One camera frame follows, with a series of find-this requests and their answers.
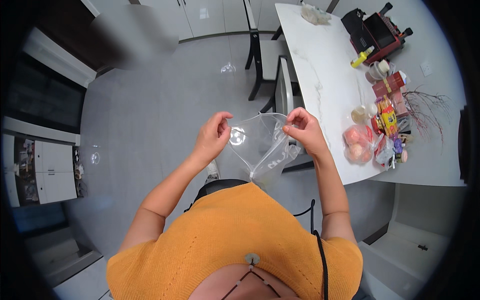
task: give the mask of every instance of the woman's left hand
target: woman's left hand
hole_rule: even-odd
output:
[[[228,143],[231,128],[227,119],[231,118],[233,118],[231,113],[219,111],[200,128],[191,157],[199,162],[202,168],[212,162]]]

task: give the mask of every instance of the orange knit top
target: orange knit top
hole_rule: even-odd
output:
[[[351,241],[322,240],[329,299],[351,299],[360,285],[362,255]],[[253,183],[196,201],[157,240],[124,250],[108,261],[115,300],[187,299],[210,274],[229,264],[255,265],[282,280],[302,299],[323,298],[317,239]]]

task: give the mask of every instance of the white marble countertop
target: white marble countertop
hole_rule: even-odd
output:
[[[350,66],[357,53],[340,18],[332,15],[329,24],[313,25],[302,18],[299,5],[276,3],[275,7],[305,109],[318,119],[343,184],[381,173],[384,169],[373,159],[358,165],[343,154],[342,133],[354,124],[351,111],[376,97],[365,78],[368,67]]]

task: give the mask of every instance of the plastic bag with apples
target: plastic bag with apples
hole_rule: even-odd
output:
[[[351,162],[364,164],[373,157],[374,141],[370,127],[367,125],[352,125],[343,132],[345,157]]]

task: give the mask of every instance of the yellow bottle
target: yellow bottle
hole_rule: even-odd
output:
[[[367,59],[367,56],[369,56],[374,49],[374,46],[370,46],[368,49],[365,50],[365,52],[360,52],[358,57],[350,62],[350,66],[352,66],[353,68],[360,66],[360,64]]]

